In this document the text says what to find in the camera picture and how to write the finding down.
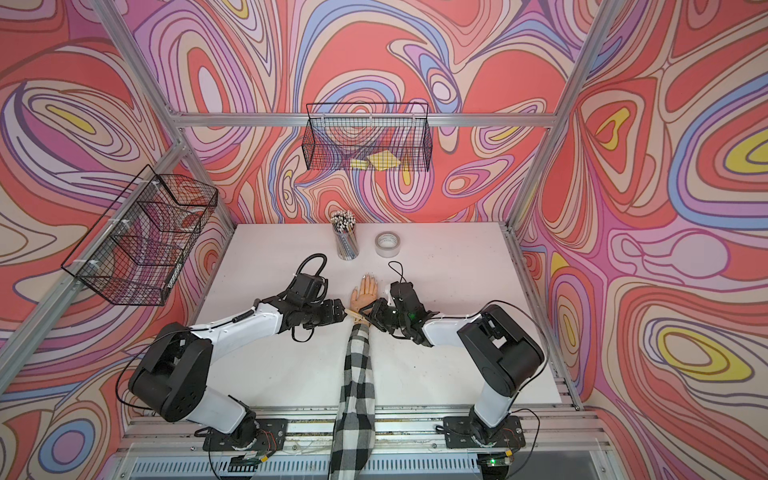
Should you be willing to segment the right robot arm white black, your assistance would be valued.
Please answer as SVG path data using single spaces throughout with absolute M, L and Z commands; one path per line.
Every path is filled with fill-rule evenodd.
M 519 393 L 547 361 L 540 344 L 508 312 L 525 312 L 502 300 L 491 300 L 470 315 L 441 314 L 427 309 L 411 282 L 390 285 L 389 297 L 365 300 L 353 311 L 379 331 L 428 348 L 462 347 L 484 385 L 469 413 L 478 435 L 502 428 Z

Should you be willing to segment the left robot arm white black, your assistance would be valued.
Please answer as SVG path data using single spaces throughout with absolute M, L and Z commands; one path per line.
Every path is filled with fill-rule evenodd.
M 169 423 L 191 421 L 240 442 L 250 441 L 257 429 L 253 412 L 208 385 L 211 365 L 262 338 L 297 327 L 312 331 L 345 317 L 339 299 L 297 305 L 270 297 L 255 300 L 240 314 L 197 327 L 169 324 L 134 370 L 129 391 Z

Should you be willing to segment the plaid sleeved forearm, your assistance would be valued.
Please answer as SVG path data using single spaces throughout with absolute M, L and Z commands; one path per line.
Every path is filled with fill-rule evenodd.
M 376 392 L 369 325 L 355 323 L 345 354 L 328 479 L 357 479 L 375 446 Z

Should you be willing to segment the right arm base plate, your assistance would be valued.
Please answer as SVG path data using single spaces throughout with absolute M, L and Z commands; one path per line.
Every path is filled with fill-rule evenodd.
M 507 415 L 495 427 L 488 427 L 475 416 L 447 416 L 435 429 L 444 435 L 448 449 L 504 448 L 518 451 L 526 446 L 520 418 L 515 415 Z

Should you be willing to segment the beige wrist watch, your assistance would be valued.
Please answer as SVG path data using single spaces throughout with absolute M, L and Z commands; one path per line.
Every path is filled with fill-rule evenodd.
M 368 321 L 368 319 L 357 311 L 353 311 L 349 308 L 346 308 L 345 314 L 347 317 L 350 317 L 353 320 L 353 323 L 355 325 L 370 326 L 370 322 Z

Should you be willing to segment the person's hand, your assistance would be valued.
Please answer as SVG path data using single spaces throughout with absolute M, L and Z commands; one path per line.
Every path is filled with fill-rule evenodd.
M 364 275 L 359 286 L 351 294 L 349 309 L 360 313 L 363 307 L 379 298 L 378 290 L 376 278 L 370 274 Z

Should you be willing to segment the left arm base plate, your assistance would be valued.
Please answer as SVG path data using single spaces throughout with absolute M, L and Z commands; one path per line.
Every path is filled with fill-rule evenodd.
M 283 449 L 288 420 L 285 418 L 246 418 L 232 433 L 218 430 L 207 433 L 203 443 L 206 452 L 255 451 L 277 452 Z

